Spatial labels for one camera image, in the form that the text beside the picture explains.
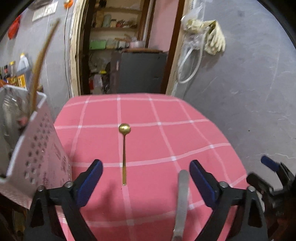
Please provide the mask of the steel butter knife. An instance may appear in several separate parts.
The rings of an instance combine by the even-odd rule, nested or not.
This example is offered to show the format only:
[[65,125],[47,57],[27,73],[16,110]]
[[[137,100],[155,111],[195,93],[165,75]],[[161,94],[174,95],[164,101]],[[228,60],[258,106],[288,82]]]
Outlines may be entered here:
[[172,241],[182,240],[188,211],[189,173],[181,170],[178,174],[178,200]]

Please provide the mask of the gold long-handled spoon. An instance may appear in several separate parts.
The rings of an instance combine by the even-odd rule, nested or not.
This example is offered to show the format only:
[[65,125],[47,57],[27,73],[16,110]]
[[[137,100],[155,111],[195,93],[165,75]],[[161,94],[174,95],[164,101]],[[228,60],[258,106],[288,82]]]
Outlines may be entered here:
[[125,186],[127,184],[126,181],[126,136],[130,133],[131,127],[127,123],[122,123],[118,127],[119,132],[123,136],[123,144],[122,144],[122,184]]

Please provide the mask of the wooden chopstick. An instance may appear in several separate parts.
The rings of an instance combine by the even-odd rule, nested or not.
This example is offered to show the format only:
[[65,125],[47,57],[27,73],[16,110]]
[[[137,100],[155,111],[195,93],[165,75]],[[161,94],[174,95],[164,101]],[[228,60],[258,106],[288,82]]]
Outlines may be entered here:
[[38,54],[36,63],[34,65],[33,71],[32,71],[32,78],[31,78],[31,87],[29,91],[29,111],[28,111],[28,117],[32,115],[32,113],[36,110],[37,107],[37,88],[39,86],[39,79],[40,74],[42,70],[42,65],[46,56],[46,52],[48,50],[49,44],[53,38],[53,35],[56,32],[56,29],[58,25],[60,24],[60,19],[57,19],[53,25],[52,28],[43,44],[43,47],[41,51]]

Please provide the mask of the white perforated utensil holder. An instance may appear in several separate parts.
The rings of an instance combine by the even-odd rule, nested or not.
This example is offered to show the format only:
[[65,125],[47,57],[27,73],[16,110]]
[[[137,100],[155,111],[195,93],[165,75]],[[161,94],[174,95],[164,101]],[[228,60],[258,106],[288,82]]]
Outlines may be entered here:
[[27,98],[24,88],[1,88],[1,194],[24,208],[40,185],[58,188],[72,180],[45,94],[38,93],[37,109],[20,132],[15,112],[24,109]]

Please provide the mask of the pink checkered tablecloth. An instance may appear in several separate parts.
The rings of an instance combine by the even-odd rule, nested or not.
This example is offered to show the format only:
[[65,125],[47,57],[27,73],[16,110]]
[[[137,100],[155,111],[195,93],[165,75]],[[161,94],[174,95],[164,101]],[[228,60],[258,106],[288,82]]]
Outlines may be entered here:
[[[123,136],[126,181],[122,184]],[[103,174],[81,213],[98,240],[170,240],[178,173],[192,160],[218,181],[246,188],[246,171],[227,138],[183,100],[158,94],[90,95],[70,99],[55,120],[73,177],[95,159]]]

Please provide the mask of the cream rubber gloves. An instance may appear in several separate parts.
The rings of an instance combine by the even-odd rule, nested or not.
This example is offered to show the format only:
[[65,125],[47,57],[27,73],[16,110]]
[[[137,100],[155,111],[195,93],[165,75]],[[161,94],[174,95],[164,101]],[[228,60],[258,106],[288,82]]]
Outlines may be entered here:
[[183,20],[182,26],[194,39],[198,37],[204,39],[203,47],[209,55],[216,55],[219,52],[225,51],[226,40],[218,21],[188,19]]

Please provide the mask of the large dark vinegar jug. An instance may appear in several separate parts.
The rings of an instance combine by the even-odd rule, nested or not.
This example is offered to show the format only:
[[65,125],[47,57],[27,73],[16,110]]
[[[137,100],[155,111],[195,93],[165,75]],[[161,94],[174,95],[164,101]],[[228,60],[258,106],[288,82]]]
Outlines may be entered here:
[[26,89],[30,87],[31,71],[32,71],[32,68],[29,64],[29,61],[25,53],[22,53],[20,55],[20,61],[18,63],[18,67],[16,71],[16,77],[18,79],[19,87],[26,88]]

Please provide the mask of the dark grey cabinet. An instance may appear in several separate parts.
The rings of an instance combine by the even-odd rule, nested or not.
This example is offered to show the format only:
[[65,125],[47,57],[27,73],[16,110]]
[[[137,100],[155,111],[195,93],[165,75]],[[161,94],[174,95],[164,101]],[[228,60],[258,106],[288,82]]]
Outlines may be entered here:
[[113,52],[110,93],[160,93],[167,53]]

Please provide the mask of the wooden cutting board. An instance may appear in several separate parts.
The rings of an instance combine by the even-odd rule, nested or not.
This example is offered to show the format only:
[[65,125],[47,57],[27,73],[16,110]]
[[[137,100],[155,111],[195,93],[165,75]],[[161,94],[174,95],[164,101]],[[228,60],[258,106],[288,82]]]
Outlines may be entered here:
[[162,50],[149,49],[149,48],[126,48],[123,50],[126,53],[163,53]]

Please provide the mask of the small metal pot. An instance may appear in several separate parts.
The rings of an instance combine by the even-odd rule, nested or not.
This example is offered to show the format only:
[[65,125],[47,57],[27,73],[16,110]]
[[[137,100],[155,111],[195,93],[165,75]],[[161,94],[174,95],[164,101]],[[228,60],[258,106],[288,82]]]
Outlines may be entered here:
[[129,43],[129,48],[144,48],[145,47],[145,42],[144,41],[131,41]]

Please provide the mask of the red plastic bag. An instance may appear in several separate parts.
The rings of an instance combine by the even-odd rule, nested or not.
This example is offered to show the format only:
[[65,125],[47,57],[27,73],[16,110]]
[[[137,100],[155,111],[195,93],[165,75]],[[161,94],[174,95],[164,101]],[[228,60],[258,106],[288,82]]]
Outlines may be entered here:
[[13,39],[17,32],[18,32],[18,29],[19,29],[19,26],[20,26],[20,22],[21,22],[21,15],[19,15],[12,23],[12,25],[9,27],[9,30],[8,30],[8,38],[11,40]]

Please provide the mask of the wooden shelf unit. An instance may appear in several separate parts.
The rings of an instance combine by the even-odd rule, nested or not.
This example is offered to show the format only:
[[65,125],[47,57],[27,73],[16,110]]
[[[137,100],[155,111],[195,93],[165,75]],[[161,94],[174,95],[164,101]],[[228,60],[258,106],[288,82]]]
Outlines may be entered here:
[[143,40],[150,1],[96,1],[89,50],[127,48]]

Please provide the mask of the white wall socket panel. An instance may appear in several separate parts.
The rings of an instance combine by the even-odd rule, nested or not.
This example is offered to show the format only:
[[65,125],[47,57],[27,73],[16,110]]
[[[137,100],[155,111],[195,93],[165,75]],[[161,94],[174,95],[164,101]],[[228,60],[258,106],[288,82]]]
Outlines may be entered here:
[[32,22],[35,22],[43,17],[55,14],[57,6],[58,6],[58,1],[55,1],[51,4],[48,4],[48,5],[42,6],[39,9],[36,9],[32,17]]

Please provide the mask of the orange wall hook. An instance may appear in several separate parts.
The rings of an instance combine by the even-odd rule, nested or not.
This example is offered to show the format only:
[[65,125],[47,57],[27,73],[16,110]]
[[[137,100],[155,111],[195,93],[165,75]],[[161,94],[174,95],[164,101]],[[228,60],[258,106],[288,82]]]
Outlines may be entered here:
[[64,8],[69,9],[73,5],[74,0],[65,0],[64,1]]

